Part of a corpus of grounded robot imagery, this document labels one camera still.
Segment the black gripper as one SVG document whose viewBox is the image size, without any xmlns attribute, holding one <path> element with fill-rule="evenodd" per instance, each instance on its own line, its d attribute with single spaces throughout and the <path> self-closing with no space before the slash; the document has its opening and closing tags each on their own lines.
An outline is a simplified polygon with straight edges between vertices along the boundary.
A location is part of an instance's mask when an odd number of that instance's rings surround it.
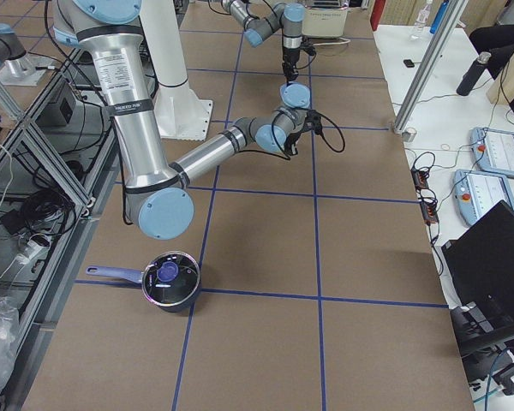
<svg viewBox="0 0 514 411">
<path fill-rule="evenodd" d="M 293 157 L 298 154 L 296 143 L 301 135 L 306 132 L 314 132 L 315 134 L 323 137 L 322 115 L 317 110 L 306 111 L 305 117 L 300 124 L 296 124 L 293 131 L 288 134 L 284 142 L 283 152 L 288 157 Z"/>
<path fill-rule="evenodd" d="M 298 78 L 298 71 L 296 65 L 300 58 L 300 48 L 289 48 L 282 47 L 282 68 L 284 71 L 285 83 L 289 85 L 292 81 L 296 81 Z"/>
</svg>

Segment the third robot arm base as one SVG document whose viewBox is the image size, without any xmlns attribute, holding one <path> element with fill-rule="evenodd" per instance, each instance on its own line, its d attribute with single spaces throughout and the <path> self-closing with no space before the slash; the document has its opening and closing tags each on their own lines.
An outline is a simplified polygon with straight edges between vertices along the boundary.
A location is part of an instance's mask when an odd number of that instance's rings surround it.
<svg viewBox="0 0 514 411">
<path fill-rule="evenodd" d="M 11 26 L 0 23 L 0 82 L 5 86 L 37 86 L 50 64 L 30 56 Z"/>
</svg>

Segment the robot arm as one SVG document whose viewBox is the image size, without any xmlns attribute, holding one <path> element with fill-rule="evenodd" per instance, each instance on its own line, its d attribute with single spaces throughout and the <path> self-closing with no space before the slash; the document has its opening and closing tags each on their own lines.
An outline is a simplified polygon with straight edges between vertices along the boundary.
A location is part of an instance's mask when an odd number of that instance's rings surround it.
<svg viewBox="0 0 514 411">
<path fill-rule="evenodd" d="M 190 225 L 191 181 L 251 143 L 294 156 L 300 135 L 313 127 L 310 91 L 296 80 L 304 7 L 278 3 L 264 18 L 240 1 L 223 8 L 251 45 L 281 33 L 286 82 L 270 116 L 241 118 L 212 138 L 206 137 L 212 104 L 189 87 L 173 2 L 58 1 L 52 8 L 57 41 L 92 56 L 128 173 L 128 218 L 158 240 Z"/>
<path fill-rule="evenodd" d="M 260 18 L 250 14 L 244 1 L 221 1 L 221 6 L 242 26 L 244 38 L 252 47 L 261 45 L 274 33 L 282 31 L 282 69 L 286 82 L 294 82 L 299 75 L 296 65 L 303 39 L 304 7 L 299 3 L 277 3 L 268 16 Z"/>
</svg>

